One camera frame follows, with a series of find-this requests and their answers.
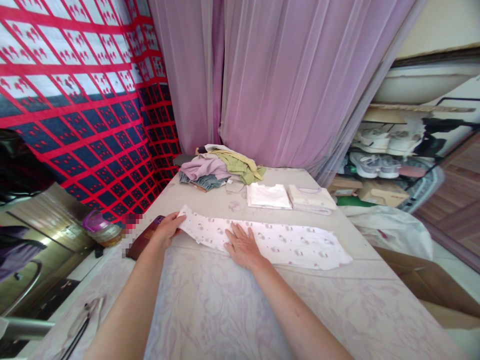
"pink clothing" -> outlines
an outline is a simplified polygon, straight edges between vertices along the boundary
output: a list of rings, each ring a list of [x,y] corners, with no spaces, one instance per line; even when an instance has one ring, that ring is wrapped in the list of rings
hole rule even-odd
[[[184,162],[180,170],[193,181],[205,175],[215,175],[218,180],[232,176],[227,171],[227,165],[217,155],[210,153],[199,154],[192,161]]]

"woman's left hand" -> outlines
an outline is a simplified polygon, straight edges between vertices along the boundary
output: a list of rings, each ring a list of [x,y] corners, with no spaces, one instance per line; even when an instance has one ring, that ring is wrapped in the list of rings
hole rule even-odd
[[[164,250],[172,244],[172,238],[182,232],[178,227],[187,218],[186,215],[179,216],[179,212],[172,212],[166,216],[157,226],[151,239],[161,243]]]

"gray sneaker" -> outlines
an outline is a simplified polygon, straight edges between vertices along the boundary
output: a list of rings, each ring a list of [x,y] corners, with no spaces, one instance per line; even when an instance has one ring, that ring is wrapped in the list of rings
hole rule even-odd
[[[382,155],[380,157],[380,172],[378,176],[384,179],[395,179],[399,177],[399,170],[402,163],[395,160],[390,155]]]
[[[380,156],[364,152],[351,152],[350,161],[356,166],[356,172],[362,178],[376,178],[380,171]]]

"black bag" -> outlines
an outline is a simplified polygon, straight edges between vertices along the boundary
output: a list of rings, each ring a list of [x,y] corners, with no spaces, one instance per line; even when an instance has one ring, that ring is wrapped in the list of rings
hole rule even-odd
[[[15,131],[0,129],[0,207],[34,197],[55,182]]]

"door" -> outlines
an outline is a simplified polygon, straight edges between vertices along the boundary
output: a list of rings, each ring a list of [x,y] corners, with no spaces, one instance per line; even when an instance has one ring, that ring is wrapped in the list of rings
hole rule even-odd
[[[480,273],[480,134],[441,167],[444,183],[414,215],[435,241]]]

